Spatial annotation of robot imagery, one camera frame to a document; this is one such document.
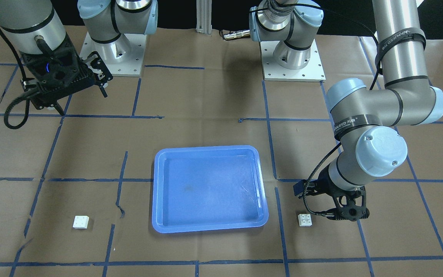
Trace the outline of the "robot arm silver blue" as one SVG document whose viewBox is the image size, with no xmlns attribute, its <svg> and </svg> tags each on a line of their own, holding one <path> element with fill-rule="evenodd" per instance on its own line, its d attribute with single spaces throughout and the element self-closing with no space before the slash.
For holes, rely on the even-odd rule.
<svg viewBox="0 0 443 277">
<path fill-rule="evenodd" d="M 139 57 L 130 35 L 152 35 L 158 26 L 156 0 L 79 0 L 92 49 L 79 55 L 49 0 L 0 0 L 0 33 L 18 49 L 32 78 L 23 77 L 23 94 L 7 107 L 25 102 L 26 111 L 55 108 L 58 100 L 97 86 L 118 74 L 139 74 Z"/>
<path fill-rule="evenodd" d="M 376 73 L 384 88 L 367 89 L 358 78 L 343 79 L 325 94 L 334 137 L 342 152 L 316 180 L 293 186 L 295 196 L 327 194 L 364 197 L 364 186 L 389 175 L 407 157 L 396 125 L 422 125 L 443 116 L 443 91 L 430 85 L 425 63 L 425 33 L 413 0 L 374 0 L 377 31 Z M 278 65 L 300 70 L 307 65 L 318 28 L 326 13 L 311 0 L 264 0 L 250 11 L 255 42 L 278 41 Z"/>
</svg>

